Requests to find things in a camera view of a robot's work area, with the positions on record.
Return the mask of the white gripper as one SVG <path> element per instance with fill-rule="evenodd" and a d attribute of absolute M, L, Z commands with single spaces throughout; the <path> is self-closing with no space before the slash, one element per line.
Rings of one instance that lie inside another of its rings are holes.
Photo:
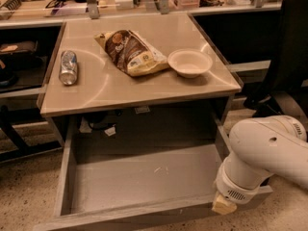
<path fill-rule="evenodd" d="M 236 204 L 247 204 L 259 191 L 259 187 L 249 190 L 233 183 L 226 174 L 224 164 L 218 169 L 215 183 L 218 191 L 215 194 L 212 211 L 220 215 L 234 213 L 237 210 Z"/>

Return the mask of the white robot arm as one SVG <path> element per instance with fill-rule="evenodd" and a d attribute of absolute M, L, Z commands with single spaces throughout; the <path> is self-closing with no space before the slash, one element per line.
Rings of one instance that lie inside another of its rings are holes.
<path fill-rule="evenodd" d="M 229 141 L 230 153 L 215 180 L 215 213 L 235 212 L 274 174 L 308 188 L 308 141 L 298 119 L 289 115 L 244 119 L 232 127 Z"/>

